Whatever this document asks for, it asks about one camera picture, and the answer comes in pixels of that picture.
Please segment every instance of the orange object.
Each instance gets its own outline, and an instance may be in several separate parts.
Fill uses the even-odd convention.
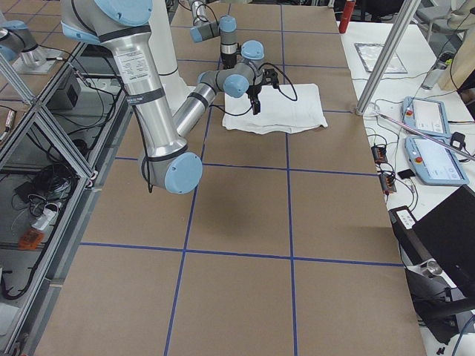
[[[340,33],[347,32],[348,24],[351,20],[351,15],[353,14],[353,10],[355,9],[355,0],[347,0],[346,4],[343,8],[343,15],[341,15],[340,26],[338,26],[338,31]]]
[[[43,241],[45,233],[35,228],[29,228],[18,242],[18,247],[20,250],[36,250],[36,247]]]

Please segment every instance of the red fire extinguisher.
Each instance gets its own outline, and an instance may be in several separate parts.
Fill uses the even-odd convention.
[[[341,16],[340,26],[338,27],[340,33],[347,32],[348,23],[350,22],[351,15],[355,9],[355,3],[356,0],[347,0],[346,4],[344,5],[343,15]]]

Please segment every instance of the white cloth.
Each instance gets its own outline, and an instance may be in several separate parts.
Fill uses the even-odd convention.
[[[263,86],[259,94],[261,112],[252,115],[252,111],[243,116],[225,114],[223,126],[228,130],[242,130],[256,134],[283,131],[288,134],[310,130],[318,126],[328,127],[321,109],[320,93],[315,84],[294,85],[298,100],[293,102],[285,98],[272,86]],[[281,90],[290,98],[295,94],[290,85],[281,85]],[[249,109],[247,95],[236,99],[225,96],[225,108],[228,113],[243,113]]]

